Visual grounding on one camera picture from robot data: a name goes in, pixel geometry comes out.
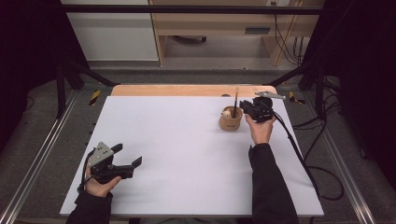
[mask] person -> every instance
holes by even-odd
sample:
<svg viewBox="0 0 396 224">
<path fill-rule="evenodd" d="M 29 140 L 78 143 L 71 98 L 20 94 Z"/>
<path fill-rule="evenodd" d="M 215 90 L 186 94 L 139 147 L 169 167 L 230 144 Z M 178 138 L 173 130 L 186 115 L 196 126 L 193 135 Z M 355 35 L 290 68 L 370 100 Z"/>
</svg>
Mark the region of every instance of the person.
<svg viewBox="0 0 396 224">
<path fill-rule="evenodd" d="M 250 146 L 248 158 L 252 173 L 252 221 L 255 224 L 299 223 L 294 204 L 285 180 L 276 165 L 269 145 L 275 118 L 256 123 L 249 115 L 246 122 L 250 128 L 254 147 Z M 111 214 L 111 190 L 120 182 L 115 177 L 101 185 L 91 178 L 76 199 L 76 209 L 68 217 L 66 224 L 109 223 Z"/>
</svg>

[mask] black sleeve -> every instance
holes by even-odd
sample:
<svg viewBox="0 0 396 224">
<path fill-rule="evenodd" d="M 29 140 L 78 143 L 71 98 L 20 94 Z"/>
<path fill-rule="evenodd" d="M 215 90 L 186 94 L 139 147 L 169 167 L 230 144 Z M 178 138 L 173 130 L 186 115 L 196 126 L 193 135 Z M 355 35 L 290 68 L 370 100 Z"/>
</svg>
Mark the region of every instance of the black sleeve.
<svg viewBox="0 0 396 224">
<path fill-rule="evenodd" d="M 251 147 L 248 156 L 253 169 L 253 223 L 299 223 L 270 145 Z"/>
<path fill-rule="evenodd" d="M 108 224 L 110 222 L 113 195 L 96 197 L 85 190 L 76 199 L 76 209 L 70 214 L 66 224 Z"/>
</svg>

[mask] white tabletop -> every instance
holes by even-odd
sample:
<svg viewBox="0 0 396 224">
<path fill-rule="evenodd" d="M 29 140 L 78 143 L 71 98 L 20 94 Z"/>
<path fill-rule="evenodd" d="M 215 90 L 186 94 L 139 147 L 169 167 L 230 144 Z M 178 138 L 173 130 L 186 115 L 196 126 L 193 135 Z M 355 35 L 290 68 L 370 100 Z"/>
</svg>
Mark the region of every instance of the white tabletop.
<svg viewBox="0 0 396 224">
<path fill-rule="evenodd" d="M 252 101 L 252 97 L 239 100 Z M 274 110 L 294 135 L 282 100 Z M 112 214 L 127 217 L 244 217 L 251 215 L 253 144 L 242 119 L 235 132 L 219 127 L 219 116 L 232 97 L 109 96 L 87 146 L 85 156 L 102 141 L 123 143 L 113 164 L 127 165 L 138 157 L 134 177 L 113 190 Z M 317 194 L 276 122 L 271 142 L 299 217 L 323 216 Z M 68 191 L 62 215 L 75 208 L 84 158 Z"/>
</svg>

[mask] pen holder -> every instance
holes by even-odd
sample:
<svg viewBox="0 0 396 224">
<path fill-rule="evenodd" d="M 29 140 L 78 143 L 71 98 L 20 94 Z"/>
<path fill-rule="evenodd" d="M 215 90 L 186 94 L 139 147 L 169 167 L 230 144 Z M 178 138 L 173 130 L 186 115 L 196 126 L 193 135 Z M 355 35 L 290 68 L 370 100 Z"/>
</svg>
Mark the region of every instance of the pen holder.
<svg viewBox="0 0 396 224">
<path fill-rule="evenodd" d="M 220 128 L 227 132 L 237 130 L 241 125 L 242 114 L 242 109 L 237 107 L 235 118 L 233 118 L 233 105 L 225 107 L 221 113 L 219 120 Z"/>
</svg>

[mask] brown paper cup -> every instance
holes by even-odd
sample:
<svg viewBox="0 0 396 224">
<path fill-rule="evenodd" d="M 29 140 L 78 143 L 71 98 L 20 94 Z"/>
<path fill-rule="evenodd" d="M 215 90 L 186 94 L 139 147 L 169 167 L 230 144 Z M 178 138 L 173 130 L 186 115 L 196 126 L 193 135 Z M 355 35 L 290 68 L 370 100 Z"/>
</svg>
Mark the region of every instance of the brown paper cup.
<svg viewBox="0 0 396 224">
<path fill-rule="evenodd" d="M 231 115 L 233 115 L 233 105 L 227 106 L 223 109 L 223 111 L 230 110 Z M 235 131 L 241 125 L 241 118 L 242 118 L 242 109 L 237 107 L 236 108 L 236 115 L 235 118 L 225 118 L 222 115 L 220 116 L 219 126 L 222 130 L 231 132 Z"/>
</svg>

